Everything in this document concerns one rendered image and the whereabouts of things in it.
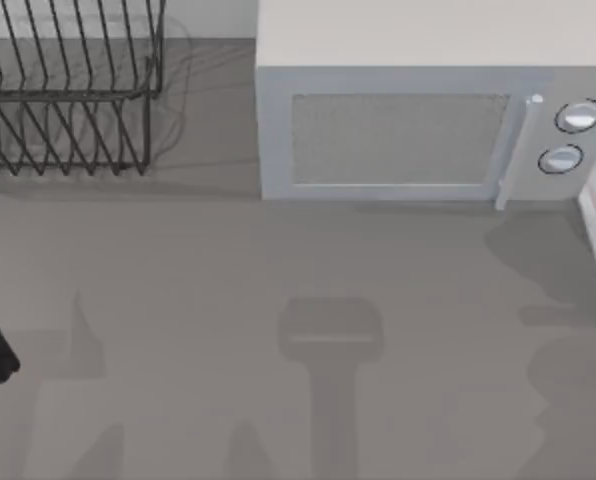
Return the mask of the small microwave knob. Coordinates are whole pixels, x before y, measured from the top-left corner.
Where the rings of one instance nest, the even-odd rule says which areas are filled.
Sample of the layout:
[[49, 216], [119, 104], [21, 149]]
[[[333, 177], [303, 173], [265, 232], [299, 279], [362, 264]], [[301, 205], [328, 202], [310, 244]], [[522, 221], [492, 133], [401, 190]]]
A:
[[544, 151], [538, 159], [539, 169], [547, 175], [563, 175], [575, 170], [584, 160], [584, 152], [573, 144]]

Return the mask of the pale microwave oven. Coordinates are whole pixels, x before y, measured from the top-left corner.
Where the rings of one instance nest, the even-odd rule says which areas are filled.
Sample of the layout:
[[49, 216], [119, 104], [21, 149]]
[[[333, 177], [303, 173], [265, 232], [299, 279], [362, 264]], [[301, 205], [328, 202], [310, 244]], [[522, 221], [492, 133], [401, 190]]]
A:
[[[575, 198], [596, 164], [596, 125], [569, 135], [554, 122], [563, 105], [596, 100], [596, 0], [260, 0], [255, 84], [260, 67], [507, 68], [528, 90], [499, 181], [525, 98], [544, 97], [508, 203]], [[567, 144], [582, 163], [544, 174], [541, 154]]]

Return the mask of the microwave oven door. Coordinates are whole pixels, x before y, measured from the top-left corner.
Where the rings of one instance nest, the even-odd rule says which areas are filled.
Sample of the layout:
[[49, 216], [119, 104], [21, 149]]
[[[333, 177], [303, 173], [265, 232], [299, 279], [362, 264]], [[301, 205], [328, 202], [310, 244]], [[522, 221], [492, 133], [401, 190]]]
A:
[[507, 68], [260, 67], [265, 199], [490, 201], [528, 82]]

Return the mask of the large microwave knob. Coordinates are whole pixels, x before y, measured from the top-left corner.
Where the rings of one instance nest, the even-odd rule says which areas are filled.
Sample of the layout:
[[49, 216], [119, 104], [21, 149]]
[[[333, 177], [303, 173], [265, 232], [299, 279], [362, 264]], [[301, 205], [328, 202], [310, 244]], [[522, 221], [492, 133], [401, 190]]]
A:
[[554, 122], [559, 131], [569, 135], [592, 129], [596, 125], [596, 100], [585, 99], [563, 105]]

